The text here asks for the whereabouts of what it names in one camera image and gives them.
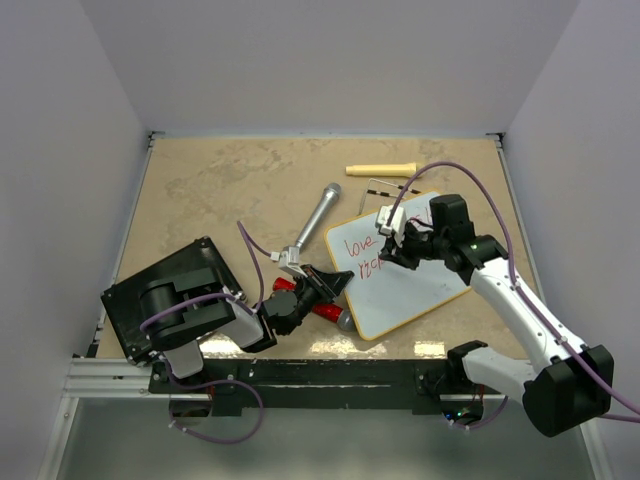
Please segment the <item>tabletop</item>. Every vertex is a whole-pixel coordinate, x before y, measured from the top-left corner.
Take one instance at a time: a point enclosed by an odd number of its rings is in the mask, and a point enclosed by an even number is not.
[[[428,138],[159,138],[155,141],[133,222],[124,249],[118,280],[209,236],[247,293],[258,298],[256,273],[236,221],[241,220],[258,244],[280,251],[293,244],[330,182],[342,195],[310,239],[303,263],[333,271],[323,230],[358,213],[367,177],[345,175],[345,166],[439,160],[471,169],[487,187],[513,238],[516,265],[534,288],[533,275],[505,172],[491,139]],[[406,179],[386,178],[402,183]],[[420,190],[459,193],[469,206],[478,234],[503,235],[482,193],[452,168],[428,171],[414,184]],[[367,196],[364,211],[390,199]],[[273,281],[286,274],[259,256],[267,295]],[[345,306],[344,298],[337,302]],[[444,358],[446,351],[470,340],[487,342],[514,358],[524,350],[493,309],[475,292],[466,293],[374,341],[346,333],[314,314],[260,358],[278,359],[413,359]],[[207,358],[255,357],[245,354],[221,334],[201,341]],[[100,340],[99,358],[123,358],[108,319]]]

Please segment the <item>purple cable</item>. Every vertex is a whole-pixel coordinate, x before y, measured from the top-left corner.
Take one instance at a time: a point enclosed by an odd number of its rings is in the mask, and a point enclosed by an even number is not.
[[[242,223],[240,223],[238,221],[238,228],[240,229],[240,232],[244,232],[244,235],[246,235],[247,239],[249,240],[249,242],[251,243],[251,245],[253,245],[253,247],[258,250],[261,254],[267,256],[267,257],[271,257],[271,253],[267,252],[264,248],[262,248],[260,245],[258,245],[256,243],[256,241],[251,238],[251,235],[249,235],[249,233],[247,232],[247,230],[244,228],[244,225],[242,225]]]
[[[260,310],[260,306],[262,305],[262,301],[264,300],[264,280],[262,278],[262,270],[260,270],[260,264],[258,263],[256,254],[253,252],[253,248],[251,248],[251,244],[254,244],[256,246],[257,244],[255,244],[255,242],[251,240],[251,237],[245,230],[244,225],[242,225],[240,220],[238,220],[237,223],[238,223],[238,229],[240,230],[240,235],[242,235],[242,239],[244,240],[244,243],[247,246],[247,250],[249,250],[249,255],[251,255],[251,260],[253,260],[253,266],[256,268],[256,273],[258,274],[258,281],[260,282],[260,297],[258,298],[258,303],[256,303],[256,306],[254,307],[254,310],[257,312],[258,310]],[[265,255],[269,255],[266,253],[267,252],[266,250],[260,247],[257,247],[257,248],[260,251],[265,252]]]
[[[169,375],[169,381],[171,382],[171,384],[182,390],[200,390],[203,388],[214,387],[216,385],[238,385],[242,388],[245,388],[246,390],[249,390],[253,394],[253,396],[256,397],[256,400],[258,401],[258,409],[259,409],[258,420],[256,421],[256,424],[253,426],[253,428],[249,430],[249,432],[245,433],[240,437],[218,438],[218,437],[211,437],[209,435],[205,435],[204,433],[196,432],[195,430],[191,430],[190,428],[187,428],[184,425],[181,425],[180,423],[178,423],[176,418],[173,416],[173,412],[171,411],[171,409],[169,409],[169,418],[171,419],[171,422],[178,427],[179,430],[186,433],[187,435],[191,435],[192,437],[199,438],[200,440],[204,440],[205,442],[217,443],[221,445],[233,445],[236,443],[244,442],[245,440],[248,440],[249,438],[251,438],[258,431],[258,429],[262,425],[262,421],[264,420],[264,404],[262,403],[262,398],[260,397],[260,394],[251,385],[249,385],[248,383],[241,382],[239,380],[214,380],[212,382],[203,383],[202,385],[189,385],[189,386],[181,385],[180,383],[178,383],[178,381],[174,377],[173,373],[171,372],[171,366],[168,364],[166,360],[164,364],[165,364],[167,373]]]
[[[628,408],[632,412],[640,415],[640,407],[638,407],[637,405],[634,405],[633,402],[631,402],[630,400],[625,398],[623,395],[621,395],[619,392],[617,392],[616,390],[611,388],[587,364],[587,362],[585,362],[582,359],[582,357],[578,354],[578,352],[576,352],[573,349],[573,347],[567,343],[566,340],[563,341],[564,337],[562,336],[562,334],[558,330],[556,330],[556,328],[549,321],[549,319],[547,319],[547,317],[545,317],[545,315],[535,306],[535,304],[527,296],[527,294],[524,292],[524,290],[522,290],[522,288],[519,286],[518,281],[516,279],[516,264],[515,264],[515,258],[513,256],[513,243],[511,241],[511,236],[509,235],[509,231],[507,229],[507,225],[505,224],[504,219],[502,218],[502,215],[500,214],[500,211],[498,210],[498,206],[495,204],[495,202],[491,198],[491,195],[489,194],[487,189],[484,187],[484,185],[482,185],[482,183],[480,182],[480,179],[478,179],[478,177],[476,177],[476,175],[471,170],[469,170],[466,167],[463,167],[462,165],[459,165],[457,163],[450,162],[450,161],[447,161],[447,160],[443,160],[443,161],[440,161],[440,162],[434,162],[434,163],[430,163],[429,165],[425,165],[424,167],[419,169],[411,178],[409,178],[407,183],[405,183],[404,187],[402,187],[402,190],[400,190],[400,193],[398,194],[398,198],[396,198],[396,201],[393,204],[393,208],[391,209],[391,214],[389,215],[389,219],[387,220],[387,225],[391,224],[391,220],[393,219],[393,216],[395,215],[396,210],[398,209],[398,206],[400,205],[400,201],[402,200],[402,197],[407,192],[407,190],[409,189],[411,184],[420,175],[422,175],[426,171],[431,170],[432,168],[435,168],[435,167],[442,167],[442,166],[453,167],[453,168],[456,168],[456,169],[461,170],[462,172],[466,173],[467,176],[469,178],[471,178],[471,180],[473,180],[473,182],[482,191],[482,193],[484,194],[485,198],[487,199],[487,202],[489,202],[489,205],[491,206],[491,210],[493,210],[493,213],[494,213],[496,219],[498,220],[498,223],[500,224],[500,228],[502,229],[502,233],[504,235],[505,241],[507,242],[507,261],[508,261],[508,266],[509,266],[509,277],[511,279],[512,285],[515,286],[515,291],[518,293],[518,295],[520,296],[522,301],[527,305],[527,307],[529,307],[529,309],[535,314],[535,316],[538,317],[538,319],[543,323],[543,325],[551,332],[551,334],[567,350],[569,355],[571,355],[571,357],[576,362],[578,362],[580,367],[582,367],[582,369],[584,369],[584,371],[587,372],[587,374],[593,379],[594,382],[596,382],[605,392],[607,392],[609,395],[611,395],[613,398],[615,398],[618,402],[620,402],[626,408]],[[624,416],[621,416],[621,415],[616,415],[615,417],[616,417],[615,420],[633,421],[634,423],[636,423],[635,420],[632,420],[634,417],[624,417]],[[614,419],[613,416],[605,417],[605,418],[609,418],[611,420]]]
[[[627,415],[616,415],[614,413],[605,413],[600,418],[605,420],[617,420],[619,422],[640,423],[640,417],[628,417]]]

